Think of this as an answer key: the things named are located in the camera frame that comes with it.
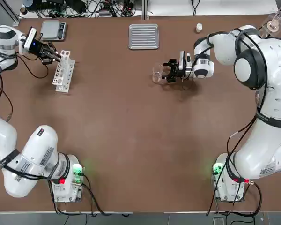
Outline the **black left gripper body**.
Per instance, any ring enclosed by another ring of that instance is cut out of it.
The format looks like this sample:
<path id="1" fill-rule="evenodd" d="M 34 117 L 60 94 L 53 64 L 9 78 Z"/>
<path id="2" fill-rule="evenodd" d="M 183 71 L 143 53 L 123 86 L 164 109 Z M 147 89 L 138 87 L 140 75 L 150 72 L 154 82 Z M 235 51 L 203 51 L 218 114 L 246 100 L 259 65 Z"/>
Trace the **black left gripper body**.
<path id="1" fill-rule="evenodd" d="M 39 41 L 32 41 L 30 45 L 30 53 L 41 59 L 50 59 L 48 54 L 49 50 L 50 48 L 47 44 Z"/>

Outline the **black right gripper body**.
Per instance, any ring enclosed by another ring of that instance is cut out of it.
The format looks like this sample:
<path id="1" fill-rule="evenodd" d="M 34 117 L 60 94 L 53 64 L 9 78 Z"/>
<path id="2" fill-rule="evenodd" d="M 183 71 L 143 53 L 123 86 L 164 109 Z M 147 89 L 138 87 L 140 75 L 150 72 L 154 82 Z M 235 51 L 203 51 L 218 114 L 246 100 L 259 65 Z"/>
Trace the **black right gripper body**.
<path id="1" fill-rule="evenodd" d="M 170 70 L 170 72 L 175 73 L 176 77 L 177 77 L 178 66 L 179 66 L 179 62 L 178 60 L 175 60 L 175 69 Z"/>

